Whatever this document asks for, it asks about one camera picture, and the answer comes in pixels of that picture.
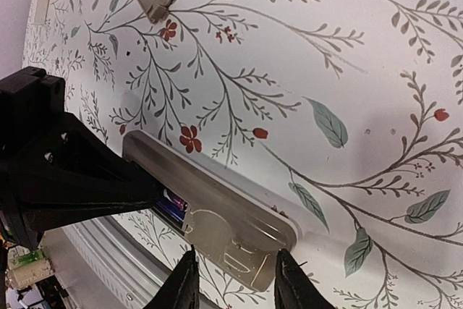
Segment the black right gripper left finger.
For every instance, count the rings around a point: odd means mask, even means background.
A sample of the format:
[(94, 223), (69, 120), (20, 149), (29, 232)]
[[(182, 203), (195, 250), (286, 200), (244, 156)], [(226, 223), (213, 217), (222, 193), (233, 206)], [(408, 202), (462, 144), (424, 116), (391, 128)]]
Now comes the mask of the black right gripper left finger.
[(195, 247), (191, 245), (144, 309), (198, 309), (199, 289), (199, 267)]

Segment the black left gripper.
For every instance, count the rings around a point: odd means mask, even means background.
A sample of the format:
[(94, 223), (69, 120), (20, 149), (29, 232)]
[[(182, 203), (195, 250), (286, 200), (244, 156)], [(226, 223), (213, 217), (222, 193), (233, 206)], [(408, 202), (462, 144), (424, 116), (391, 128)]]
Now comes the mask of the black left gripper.
[(37, 67), (1, 80), (1, 236), (37, 247), (27, 208), (150, 208), (160, 182), (64, 112), (65, 79)]

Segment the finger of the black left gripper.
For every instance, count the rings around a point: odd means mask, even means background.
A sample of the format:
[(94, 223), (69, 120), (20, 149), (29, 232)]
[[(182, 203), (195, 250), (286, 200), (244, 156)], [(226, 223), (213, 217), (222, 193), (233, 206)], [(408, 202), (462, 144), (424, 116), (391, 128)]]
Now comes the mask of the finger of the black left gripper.
[(21, 245), (37, 247), (44, 232), (81, 221), (153, 207), (158, 196), (83, 196), (23, 198)]

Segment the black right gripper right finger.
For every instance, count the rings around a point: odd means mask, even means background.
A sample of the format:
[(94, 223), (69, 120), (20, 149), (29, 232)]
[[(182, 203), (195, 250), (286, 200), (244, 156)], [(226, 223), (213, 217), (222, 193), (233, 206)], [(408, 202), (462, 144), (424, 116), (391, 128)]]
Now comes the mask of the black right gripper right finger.
[(276, 256), (274, 303), (276, 309), (334, 309), (309, 280), (287, 249)]

